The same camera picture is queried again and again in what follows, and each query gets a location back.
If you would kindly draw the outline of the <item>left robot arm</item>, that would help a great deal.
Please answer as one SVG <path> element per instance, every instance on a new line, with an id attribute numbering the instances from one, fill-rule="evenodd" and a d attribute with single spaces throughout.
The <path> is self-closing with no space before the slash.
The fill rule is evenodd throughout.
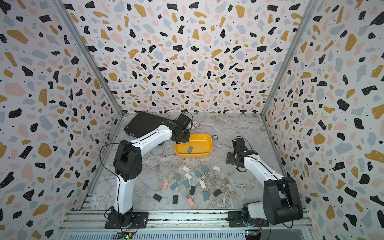
<path id="1" fill-rule="evenodd" d="M 105 227 L 145 228 L 148 213 L 134 213 L 133 190 L 135 179 L 143 170 L 143 156 L 154 147 L 172 140 L 176 144 L 188 143 L 193 127 L 193 116 L 181 113 L 170 120 L 157 115 L 139 112 L 128 123 L 124 131 L 134 140 L 122 140 L 117 143 L 112 174 L 117 178 L 116 198 L 109 208 Z"/>

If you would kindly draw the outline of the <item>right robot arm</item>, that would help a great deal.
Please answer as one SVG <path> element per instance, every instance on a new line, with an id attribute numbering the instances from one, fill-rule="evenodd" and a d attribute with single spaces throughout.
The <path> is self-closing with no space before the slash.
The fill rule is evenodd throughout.
<path id="1" fill-rule="evenodd" d="M 304 216 L 296 181 L 273 170 L 255 150 L 247 148 L 247 142 L 240 136 L 232 140 L 233 151 L 227 153 L 226 164 L 236 166 L 241 173 L 253 174 L 263 184 L 263 199 L 244 204 L 235 219 L 250 227 L 261 227 L 266 222 L 293 225 Z"/>

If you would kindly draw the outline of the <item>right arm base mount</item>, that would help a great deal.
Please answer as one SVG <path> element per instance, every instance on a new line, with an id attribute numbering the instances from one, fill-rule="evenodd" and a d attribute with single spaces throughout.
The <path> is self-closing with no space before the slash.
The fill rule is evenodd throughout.
<path id="1" fill-rule="evenodd" d="M 267 220 L 253 219 L 242 211 L 229 211 L 228 222 L 230 228 L 264 228 L 270 226 L 270 223 Z"/>

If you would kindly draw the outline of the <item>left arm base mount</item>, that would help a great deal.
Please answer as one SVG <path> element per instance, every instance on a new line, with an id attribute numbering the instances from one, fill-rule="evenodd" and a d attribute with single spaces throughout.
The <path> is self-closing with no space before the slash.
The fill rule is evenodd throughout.
<path id="1" fill-rule="evenodd" d="M 105 229 L 145 229 L 149 220 L 149 212 L 127 212 L 124 215 L 117 212 L 109 213 Z"/>

